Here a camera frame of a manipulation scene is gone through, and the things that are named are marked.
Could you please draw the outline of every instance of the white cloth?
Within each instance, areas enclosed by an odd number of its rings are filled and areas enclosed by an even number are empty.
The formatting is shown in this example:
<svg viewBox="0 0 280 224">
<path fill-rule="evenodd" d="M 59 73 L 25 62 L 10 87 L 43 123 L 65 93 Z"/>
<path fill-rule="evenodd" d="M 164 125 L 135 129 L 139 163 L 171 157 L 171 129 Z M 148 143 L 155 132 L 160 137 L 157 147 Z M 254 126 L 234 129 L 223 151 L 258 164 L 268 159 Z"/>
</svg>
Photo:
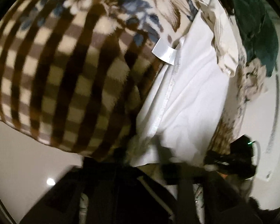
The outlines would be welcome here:
<svg viewBox="0 0 280 224">
<path fill-rule="evenodd" d="M 162 145 L 172 148 L 175 156 L 191 164 L 202 163 L 229 82 L 217 65 L 213 37 L 199 10 L 180 45 L 175 65 L 162 68 L 138 114 L 134 146 L 141 149 L 158 133 L 163 136 Z M 156 162 L 156 149 L 151 145 L 149 148 L 132 165 Z"/>
<path fill-rule="evenodd" d="M 218 65 L 224 73 L 234 77 L 239 52 L 229 18 L 218 0 L 202 0 L 200 6 L 204 19 L 215 35 Z"/>
</svg>

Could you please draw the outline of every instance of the dark green garment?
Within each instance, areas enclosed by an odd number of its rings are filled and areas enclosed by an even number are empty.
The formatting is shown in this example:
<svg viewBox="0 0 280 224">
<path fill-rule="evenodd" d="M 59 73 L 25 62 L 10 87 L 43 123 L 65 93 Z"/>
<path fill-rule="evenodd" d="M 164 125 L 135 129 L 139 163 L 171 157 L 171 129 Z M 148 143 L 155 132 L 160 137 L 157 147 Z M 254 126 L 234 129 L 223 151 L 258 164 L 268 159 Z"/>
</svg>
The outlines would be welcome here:
<svg viewBox="0 0 280 224">
<path fill-rule="evenodd" d="M 232 0 L 247 62 L 258 57 L 272 75 L 279 50 L 275 27 L 262 0 Z"/>
</svg>

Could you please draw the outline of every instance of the blanket tag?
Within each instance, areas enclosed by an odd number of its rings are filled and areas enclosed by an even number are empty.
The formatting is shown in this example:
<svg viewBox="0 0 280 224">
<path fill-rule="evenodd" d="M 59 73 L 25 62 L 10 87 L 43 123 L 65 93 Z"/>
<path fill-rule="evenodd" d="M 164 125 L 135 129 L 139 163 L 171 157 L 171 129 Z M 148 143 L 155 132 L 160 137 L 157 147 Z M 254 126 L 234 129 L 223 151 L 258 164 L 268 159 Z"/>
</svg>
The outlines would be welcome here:
<svg viewBox="0 0 280 224">
<path fill-rule="evenodd" d="M 157 41 L 151 52 L 162 61 L 174 66 L 177 50 L 168 46 L 162 38 Z"/>
</svg>

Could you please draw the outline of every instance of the bright light spot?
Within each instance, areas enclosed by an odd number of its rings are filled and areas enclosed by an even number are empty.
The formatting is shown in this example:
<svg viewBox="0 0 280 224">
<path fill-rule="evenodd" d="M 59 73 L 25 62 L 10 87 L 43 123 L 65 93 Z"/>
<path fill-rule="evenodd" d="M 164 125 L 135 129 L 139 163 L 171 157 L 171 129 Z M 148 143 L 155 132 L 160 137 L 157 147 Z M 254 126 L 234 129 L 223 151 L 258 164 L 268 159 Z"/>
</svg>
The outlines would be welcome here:
<svg viewBox="0 0 280 224">
<path fill-rule="evenodd" d="M 47 179 L 47 185 L 50 185 L 50 186 L 55 185 L 54 179 Z"/>
</svg>

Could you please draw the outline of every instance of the brown checkered blanket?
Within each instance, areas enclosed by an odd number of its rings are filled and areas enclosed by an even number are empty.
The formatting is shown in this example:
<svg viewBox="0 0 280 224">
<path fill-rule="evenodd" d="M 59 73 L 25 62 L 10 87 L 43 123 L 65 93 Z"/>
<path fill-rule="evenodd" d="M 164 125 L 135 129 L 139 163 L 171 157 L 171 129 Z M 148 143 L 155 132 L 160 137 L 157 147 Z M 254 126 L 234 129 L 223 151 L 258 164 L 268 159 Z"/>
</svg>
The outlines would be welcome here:
<svg viewBox="0 0 280 224">
<path fill-rule="evenodd" d="M 198 0 L 17 0 L 0 21 L 0 120 L 35 140 L 102 160 L 136 116 Z"/>
</svg>

